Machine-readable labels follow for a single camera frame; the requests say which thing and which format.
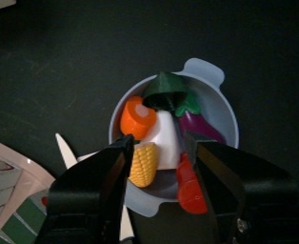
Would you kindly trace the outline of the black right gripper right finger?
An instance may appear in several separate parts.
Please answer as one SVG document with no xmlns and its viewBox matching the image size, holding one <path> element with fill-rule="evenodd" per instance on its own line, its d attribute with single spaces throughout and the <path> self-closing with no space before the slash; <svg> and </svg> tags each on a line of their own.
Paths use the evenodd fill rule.
<svg viewBox="0 0 299 244">
<path fill-rule="evenodd" d="M 299 193 L 290 173 L 200 134 L 184 137 L 208 210 L 210 244 L 299 244 Z"/>
</svg>

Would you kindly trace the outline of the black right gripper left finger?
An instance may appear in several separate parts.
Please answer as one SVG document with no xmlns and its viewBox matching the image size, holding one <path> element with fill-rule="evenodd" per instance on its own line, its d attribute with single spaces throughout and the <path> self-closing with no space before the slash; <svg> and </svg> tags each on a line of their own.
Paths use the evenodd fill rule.
<svg viewBox="0 0 299 244">
<path fill-rule="evenodd" d="M 134 142 L 131 135 L 120 137 L 56 179 L 35 244 L 135 244 L 122 237 Z"/>
</svg>

